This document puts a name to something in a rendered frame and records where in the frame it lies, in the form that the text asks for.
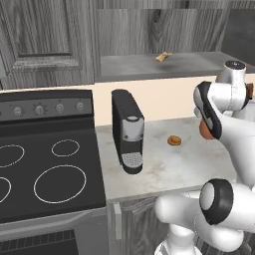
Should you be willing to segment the dark grey cabinet door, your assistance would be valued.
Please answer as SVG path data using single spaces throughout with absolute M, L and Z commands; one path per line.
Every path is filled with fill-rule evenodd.
M 255 67 L 255 9 L 232 9 L 221 51 Z

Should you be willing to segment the black stove with hob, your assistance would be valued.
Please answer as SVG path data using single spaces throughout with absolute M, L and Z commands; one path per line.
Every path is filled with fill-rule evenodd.
M 83 103 L 82 112 L 76 110 Z M 63 104 L 59 114 L 56 105 Z M 35 107 L 43 105 L 38 116 Z M 23 115 L 13 109 L 21 107 Z M 106 209 L 89 90 L 0 94 L 0 224 Z

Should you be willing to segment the round brown pastry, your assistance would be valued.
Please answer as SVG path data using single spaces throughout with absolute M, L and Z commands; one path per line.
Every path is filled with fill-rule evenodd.
M 167 143 L 170 145 L 181 145 L 181 138 L 177 135 L 171 135 L 167 139 Z

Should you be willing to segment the grey wood base cabinet door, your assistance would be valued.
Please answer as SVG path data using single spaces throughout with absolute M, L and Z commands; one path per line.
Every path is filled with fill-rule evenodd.
M 156 198 L 140 198 L 121 203 L 123 255 L 154 255 L 165 238 L 168 225 L 154 212 Z

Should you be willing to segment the grey oven door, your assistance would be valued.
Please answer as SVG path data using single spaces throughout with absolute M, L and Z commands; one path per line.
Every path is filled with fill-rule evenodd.
M 110 255 L 106 210 L 0 224 L 0 255 Z

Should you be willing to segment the small brown object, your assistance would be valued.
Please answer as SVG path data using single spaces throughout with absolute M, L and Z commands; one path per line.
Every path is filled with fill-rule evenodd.
M 246 88 L 248 91 L 249 100 L 252 100 L 253 99 L 253 91 L 254 91 L 253 83 L 246 84 Z

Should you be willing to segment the open grey wood cabinet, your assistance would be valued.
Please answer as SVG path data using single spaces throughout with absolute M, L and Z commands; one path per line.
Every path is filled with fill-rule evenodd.
M 98 82 L 214 76 L 232 9 L 255 0 L 92 0 Z M 155 58 L 172 55 L 163 62 Z

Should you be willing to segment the tan wrapped bar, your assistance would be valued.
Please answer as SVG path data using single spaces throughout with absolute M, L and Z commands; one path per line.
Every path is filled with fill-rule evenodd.
M 172 53 L 170 52 L 163 52 L 162 54 L 160 54 L 159 56 L 157 56 L 155 59 L 159 62 L 163 62 L 165 59 L 167 59 L 168 57 L 170 57 L 172 55 Z

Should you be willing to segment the black and silver coffee machine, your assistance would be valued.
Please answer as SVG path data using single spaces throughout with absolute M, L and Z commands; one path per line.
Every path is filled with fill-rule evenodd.
M 144 116 L 129 91 L 112 91 L 112 117 L 120 165 L 126 173 L 138 174 L 143 165 Z

